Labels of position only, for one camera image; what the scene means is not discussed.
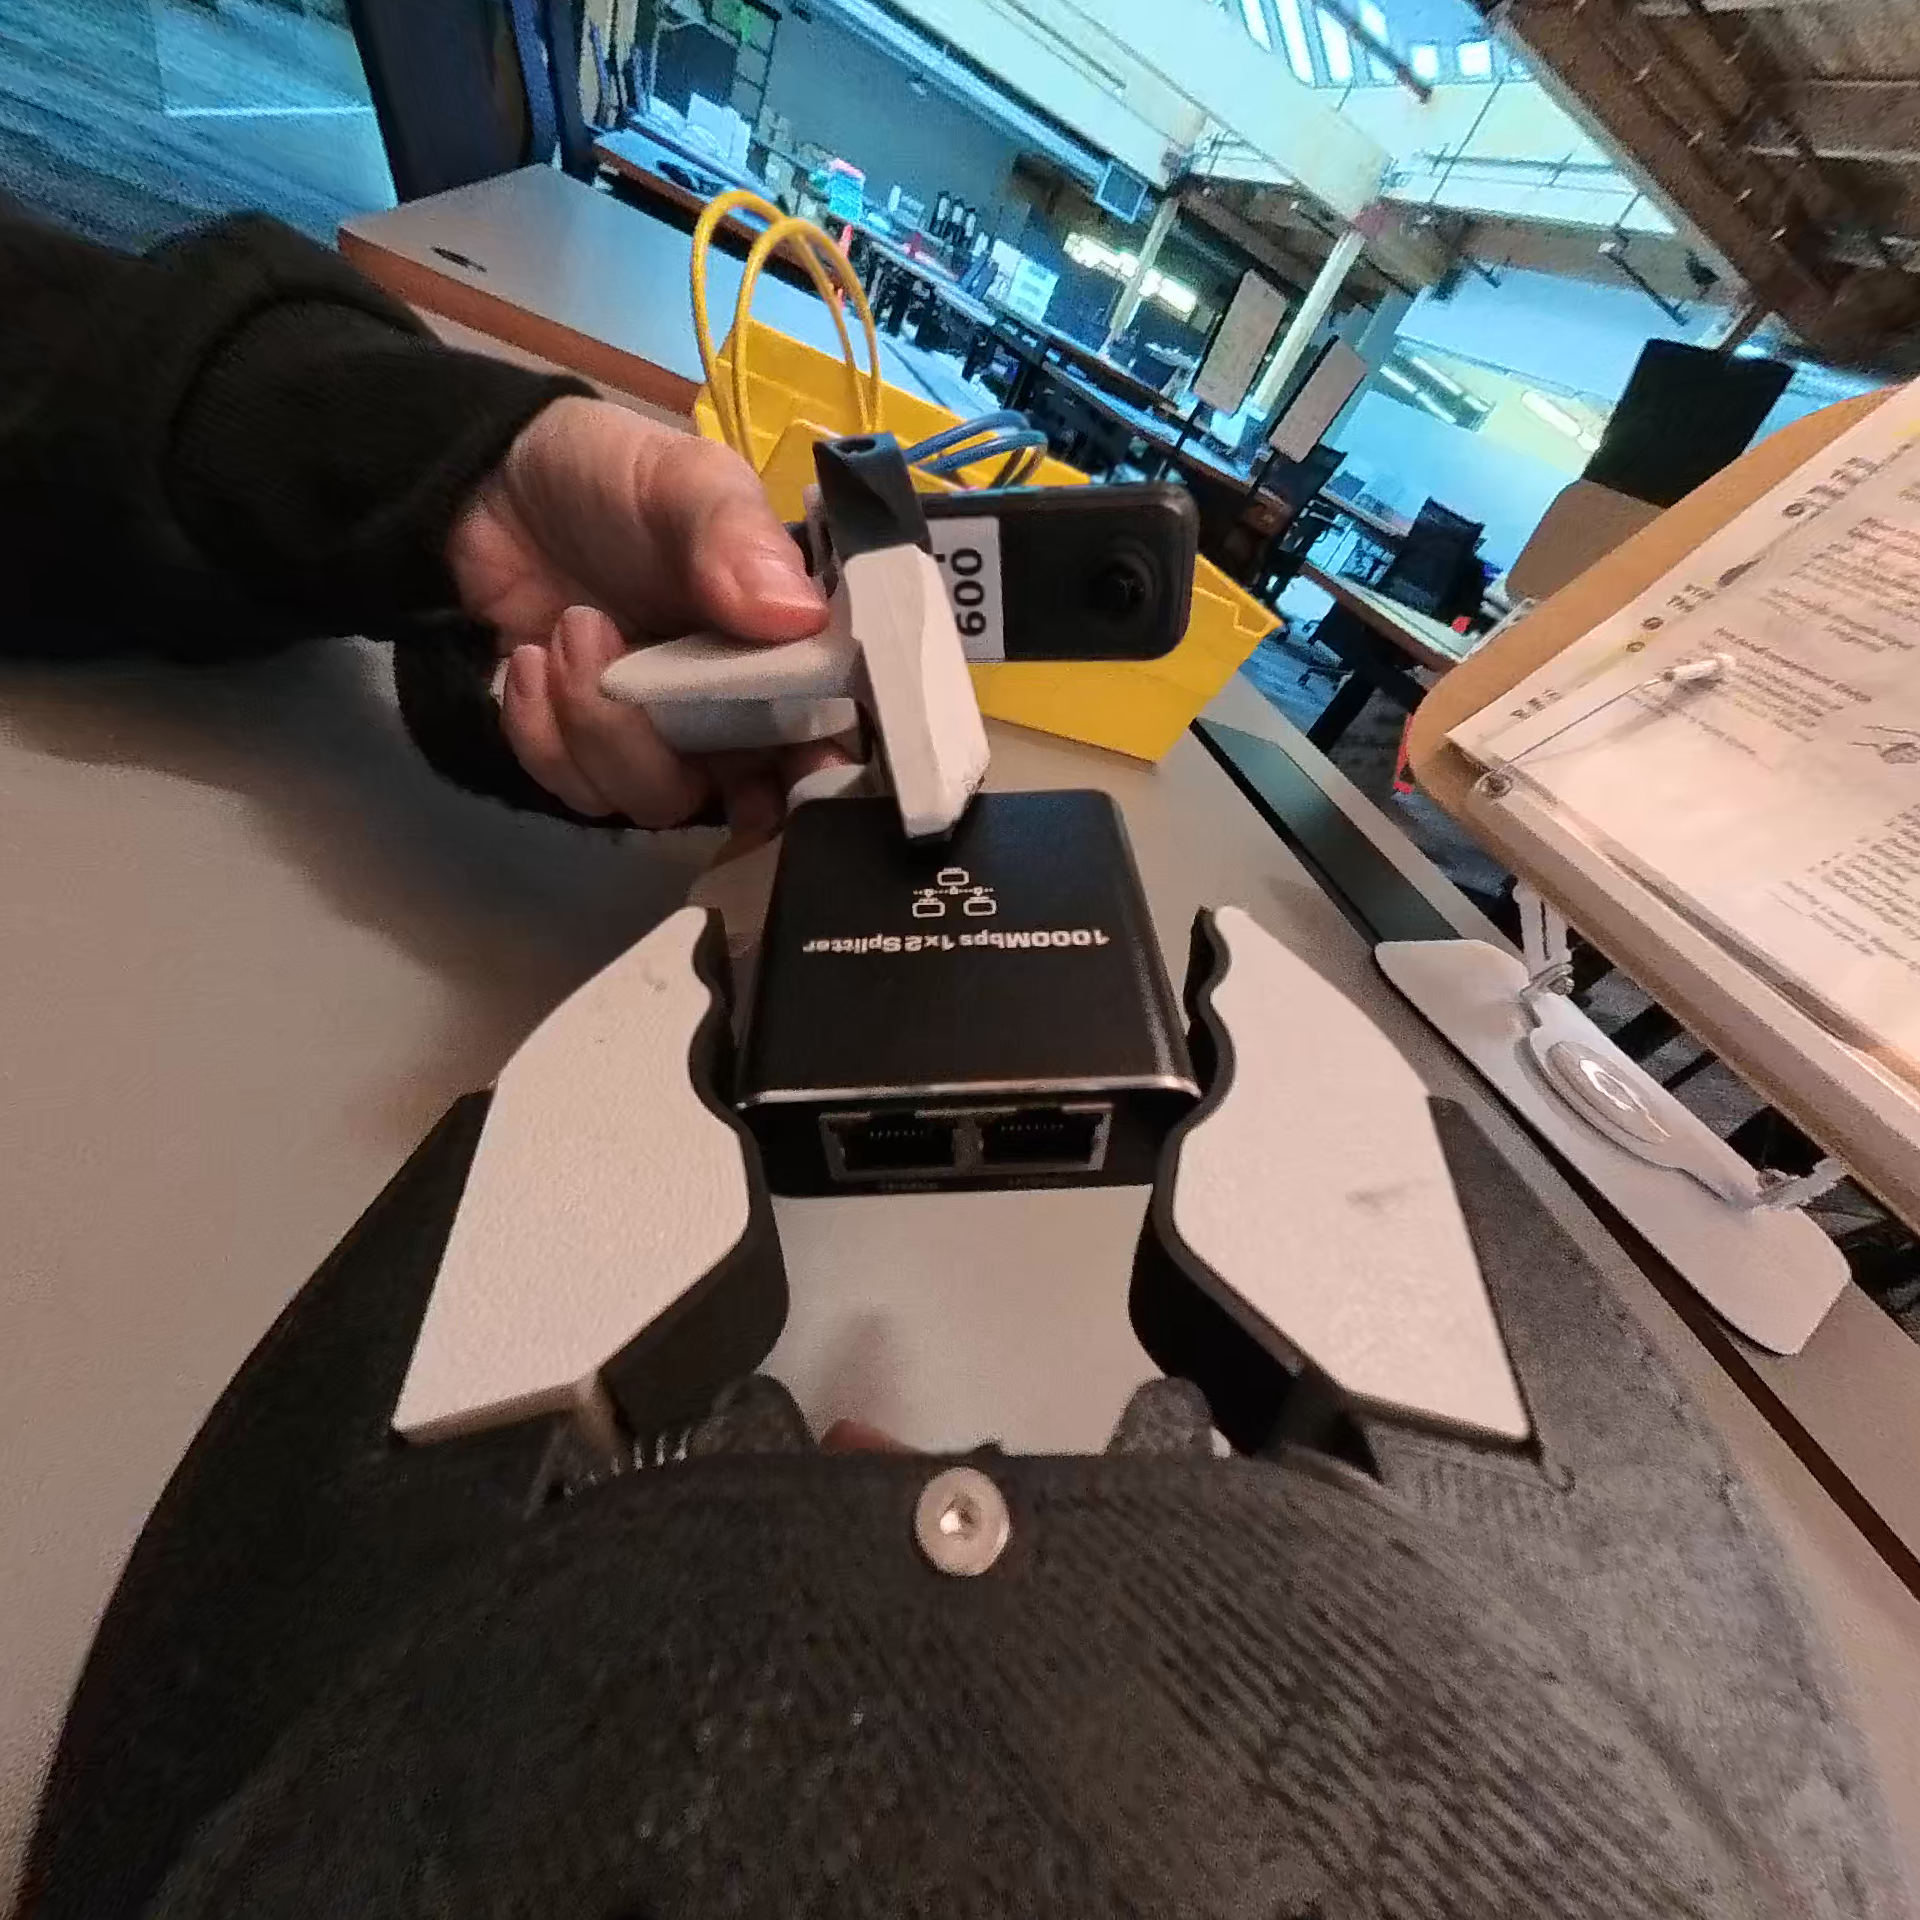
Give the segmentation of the dark partition panel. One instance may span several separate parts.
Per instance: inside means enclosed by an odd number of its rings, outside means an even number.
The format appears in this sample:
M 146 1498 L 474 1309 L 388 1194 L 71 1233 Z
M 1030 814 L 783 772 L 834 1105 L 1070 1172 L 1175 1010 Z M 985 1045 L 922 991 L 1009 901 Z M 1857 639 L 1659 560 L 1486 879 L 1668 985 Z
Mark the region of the dark partition panel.
M 346 4 L 399 203 L 522 166 L 596 180 L 583 4 Z

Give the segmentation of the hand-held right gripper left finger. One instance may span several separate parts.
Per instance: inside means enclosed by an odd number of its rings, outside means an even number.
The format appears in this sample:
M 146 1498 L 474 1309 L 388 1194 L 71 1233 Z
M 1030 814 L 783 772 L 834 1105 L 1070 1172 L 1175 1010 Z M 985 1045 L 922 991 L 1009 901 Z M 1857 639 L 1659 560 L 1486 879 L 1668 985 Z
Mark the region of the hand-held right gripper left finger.
M 565 1417 L 671 1444 L 789 1311 L 758 1146 L 732 1110 L 732 947 L 689 906 L 501 1072 L 391 1426 L 447 1444 Z

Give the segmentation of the person's left forearm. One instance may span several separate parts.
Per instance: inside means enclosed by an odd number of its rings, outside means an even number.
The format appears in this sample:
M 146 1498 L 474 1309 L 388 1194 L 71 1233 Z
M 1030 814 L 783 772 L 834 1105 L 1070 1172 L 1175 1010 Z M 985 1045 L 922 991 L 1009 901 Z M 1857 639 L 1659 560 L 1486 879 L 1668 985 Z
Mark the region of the person's left forearm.
M 454 617 L 450 533 L 563 397 L 264 214 L 119 251 L 2 200 L 2 660 Z

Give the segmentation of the white sheet on stand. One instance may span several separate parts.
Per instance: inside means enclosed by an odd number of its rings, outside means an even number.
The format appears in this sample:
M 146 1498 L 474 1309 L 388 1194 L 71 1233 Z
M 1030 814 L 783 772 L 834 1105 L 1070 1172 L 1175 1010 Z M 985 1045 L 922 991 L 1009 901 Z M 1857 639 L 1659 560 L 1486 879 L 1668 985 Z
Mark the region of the white sheet on stand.
M 1348 397 L 1368 380 L 1368 361 L 1346 340 L 1329 340 L 1314 358 L 1299 393 L 1281 409 L 1267 451 L 1302 463 L 1317 445 L 1329 435 Z
M 1260 374 L 1273 336 L 1288 321 L 1288 298 L 1260 271 L 1245 271 L 1235 300 L 1212 332 L 1212 346 L 1189 381 L 1196 403 L 1235 415 Z

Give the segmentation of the printed instruction sheet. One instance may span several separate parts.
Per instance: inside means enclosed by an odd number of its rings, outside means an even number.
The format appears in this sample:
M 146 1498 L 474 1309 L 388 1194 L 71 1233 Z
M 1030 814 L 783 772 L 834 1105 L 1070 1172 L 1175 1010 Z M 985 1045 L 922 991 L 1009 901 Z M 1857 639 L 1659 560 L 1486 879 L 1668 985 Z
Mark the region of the printed instruction sheet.
M 1687 545 L 1446 744 L 1918 1083 L 1918 381 L 1674 517 Z

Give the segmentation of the black office chair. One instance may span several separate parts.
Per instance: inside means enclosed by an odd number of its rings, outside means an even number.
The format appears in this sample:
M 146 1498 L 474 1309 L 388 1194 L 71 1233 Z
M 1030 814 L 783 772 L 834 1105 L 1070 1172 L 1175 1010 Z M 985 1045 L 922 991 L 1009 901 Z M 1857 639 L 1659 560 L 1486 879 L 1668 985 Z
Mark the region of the black office chair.
M 1329 597 L 1307 636 L 1314 660 L 1340 660 L 1335 639 L 1359 631 L 1408 670 L 1449 673 L 1483 636 L 1478 535 L 1478 522 L 1435 498 L 1403 533 L 1384 533 L 1351 502 L 1317 496 L 1296 571 Z

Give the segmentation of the black network splitter box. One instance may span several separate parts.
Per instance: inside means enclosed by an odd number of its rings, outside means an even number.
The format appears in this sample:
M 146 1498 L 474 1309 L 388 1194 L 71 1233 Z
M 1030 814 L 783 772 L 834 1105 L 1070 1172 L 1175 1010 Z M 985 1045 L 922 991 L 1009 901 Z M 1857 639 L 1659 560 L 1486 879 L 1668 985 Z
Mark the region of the black network splitter box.
M 732 1097 L 776 1194 L 1141 1190 L 1196 1099 L 1109 793 L 789 817 Z

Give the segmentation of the instruction sheet on stand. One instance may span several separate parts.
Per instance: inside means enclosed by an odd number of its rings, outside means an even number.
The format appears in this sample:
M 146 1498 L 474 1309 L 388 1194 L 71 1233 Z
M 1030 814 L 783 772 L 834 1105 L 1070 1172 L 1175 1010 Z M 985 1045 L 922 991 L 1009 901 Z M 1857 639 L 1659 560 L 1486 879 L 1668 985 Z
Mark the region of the instruction sheet on stand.
M 1414 716 L 1419 783 L 1520 883 L 1521 954 L 1378 969 L 1716 1309 L 1801 1356 L 1850 1288 L 1814 1203 L 1918 1223 L 1918 381 L 1741 454 Z M 1572 1001 L 1572 935 L 1814 1140 L 1757 1172 Z

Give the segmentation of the person's left hand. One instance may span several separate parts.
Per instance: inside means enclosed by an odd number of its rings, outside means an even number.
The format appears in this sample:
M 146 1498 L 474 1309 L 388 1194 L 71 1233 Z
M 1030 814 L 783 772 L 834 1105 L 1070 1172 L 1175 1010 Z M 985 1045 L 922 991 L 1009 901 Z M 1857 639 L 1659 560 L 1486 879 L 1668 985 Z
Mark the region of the person's left hand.
M 612 663 L 653 639 L 783 648 L 826 631 L 822 587 L 726 445 L 560 397 L 468 496 L 445 565 L 462 611 L 497 636 L 516 768 L 586 821 L 721 821 L 741 854 L 780 834 L 793 781 L 845 764 L 831 740 L 687 756 L 600 688 Z

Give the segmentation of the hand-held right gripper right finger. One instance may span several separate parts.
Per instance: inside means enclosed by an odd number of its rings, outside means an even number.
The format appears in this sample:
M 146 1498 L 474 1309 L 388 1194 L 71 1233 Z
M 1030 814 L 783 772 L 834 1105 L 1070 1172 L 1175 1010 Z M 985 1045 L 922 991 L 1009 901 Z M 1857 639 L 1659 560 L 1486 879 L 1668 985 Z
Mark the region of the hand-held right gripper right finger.
M 1198 1105 L 1170 1130 L 1128 1309 L 1225 1457 L 1384 1434 L 1532 1457 L 1534 1417 L 1445 1123 L 1402 1048 L 1235 906 L 1189 937 Z

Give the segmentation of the yellow plastic bin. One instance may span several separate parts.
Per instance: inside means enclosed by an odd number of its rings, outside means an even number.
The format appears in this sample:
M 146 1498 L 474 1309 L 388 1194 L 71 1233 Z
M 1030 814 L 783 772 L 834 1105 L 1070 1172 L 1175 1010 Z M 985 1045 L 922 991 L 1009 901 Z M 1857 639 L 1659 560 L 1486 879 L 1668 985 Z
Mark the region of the yellow plastic bin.
M 874 384 L 845 361 L 861 404 Z M 812 448 L 855 436 L 801 415 L 747 458 L 783 518 L 801 522 Z M 933 463 L 984 448 L 968 468 L 919 468 L 915 489 L 945 567 L 974 687 L 990 718 L 1161 760 L 1273 631 L 1273 611 L 1198 552 L 1198 498 L 1180 483 L 1095 483 L 1011 418 L 940 445 Z

